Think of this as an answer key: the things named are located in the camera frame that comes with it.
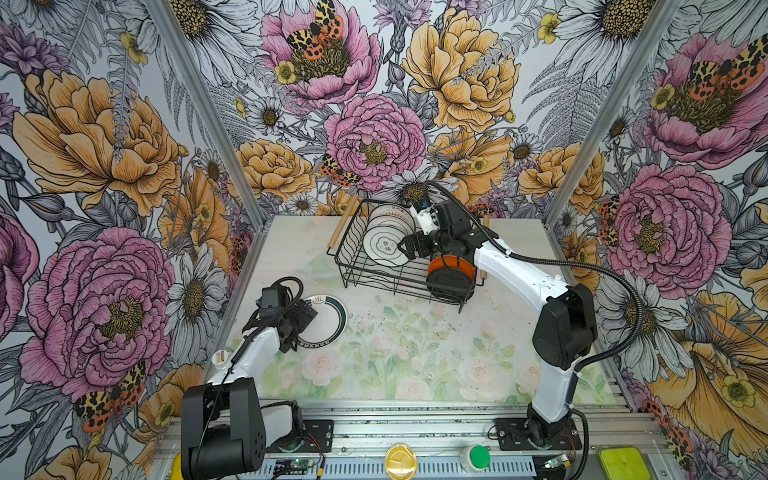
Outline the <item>white plate green rim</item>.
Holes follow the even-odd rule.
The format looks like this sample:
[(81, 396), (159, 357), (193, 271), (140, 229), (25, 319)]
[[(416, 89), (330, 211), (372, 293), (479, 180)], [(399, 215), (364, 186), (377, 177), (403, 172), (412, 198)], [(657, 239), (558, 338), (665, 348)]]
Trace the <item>white plate green rim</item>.
[(344, 304), (332, 295), (314, 295), (304, 299), (316, 315), (298, 335), (298, 345), (305, 349), (319, 349), (338, 340), (348, 321)]

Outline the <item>black wire dish rack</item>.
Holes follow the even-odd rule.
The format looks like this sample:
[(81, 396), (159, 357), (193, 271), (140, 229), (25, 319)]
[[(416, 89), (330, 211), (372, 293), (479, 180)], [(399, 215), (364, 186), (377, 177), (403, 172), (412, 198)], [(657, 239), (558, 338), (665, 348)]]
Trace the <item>black wire dish rack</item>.
[(413, 258), (406, 246), (408, 220), (390, 218), (394, 203), (355, 197), (334, 230), (326, 253), (332, 257), (344, 286), (365, 286), (463, 308), (483, 284), (466, 258), (430, 253), (418, 247)]

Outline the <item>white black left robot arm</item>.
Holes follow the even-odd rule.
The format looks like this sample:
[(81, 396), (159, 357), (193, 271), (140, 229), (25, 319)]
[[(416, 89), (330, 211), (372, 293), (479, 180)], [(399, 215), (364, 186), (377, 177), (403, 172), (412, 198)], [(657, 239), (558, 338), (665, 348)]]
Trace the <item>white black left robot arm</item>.
[(294, 447), (305, 427), (294, 400), (260, 403), (257, 386), (279, 352), (294, 349), (298, 336), (317, 316), (300, 300), (281, 316), (249, 330), (228, 368), (208, 383), (189, 388), (181, 407), (183, 479), (221, 479), (261, 468), (267, 450)]

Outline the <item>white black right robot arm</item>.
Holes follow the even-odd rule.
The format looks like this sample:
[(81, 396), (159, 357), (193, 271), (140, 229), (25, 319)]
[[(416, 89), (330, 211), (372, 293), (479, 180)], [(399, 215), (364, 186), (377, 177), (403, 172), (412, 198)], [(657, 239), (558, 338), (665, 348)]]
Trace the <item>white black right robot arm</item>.
[(538, 313), (532, 337), (540, 358), (537, 391), (528, 417), (556, 425), (570, 416), (576, 388), (576, 363), (597, 337), (593, 295), (539, 269), (547, 259), (514, 252), (497, 234), (475, 228), (461, 235), (434, 230), (406, 236), (397, 245), (408, 259), (430, 258), (426, 286), (433, 297), (465, 301), (479, 271), (489, 274)]

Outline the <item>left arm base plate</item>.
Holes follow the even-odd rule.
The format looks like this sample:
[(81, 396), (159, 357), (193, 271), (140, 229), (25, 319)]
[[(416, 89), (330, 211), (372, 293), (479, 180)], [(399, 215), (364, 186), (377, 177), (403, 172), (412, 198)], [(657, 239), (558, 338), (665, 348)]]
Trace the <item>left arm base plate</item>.
[(317, 453), (332, 450), (335, 422), (333, 420), (310, 419), (304, 421), (302, 439), (279, 440), (267, 449), (268, 453)]

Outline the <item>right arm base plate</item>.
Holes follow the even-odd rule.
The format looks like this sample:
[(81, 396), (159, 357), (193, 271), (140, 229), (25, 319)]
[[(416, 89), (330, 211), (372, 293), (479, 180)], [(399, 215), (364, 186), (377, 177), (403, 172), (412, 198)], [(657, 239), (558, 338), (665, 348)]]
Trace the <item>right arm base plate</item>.
[(502, 451), (575, 451), (582, 448), (576, 424), (568, 416), (554, 424), (522, 417), (497, 418), (492, 433)]

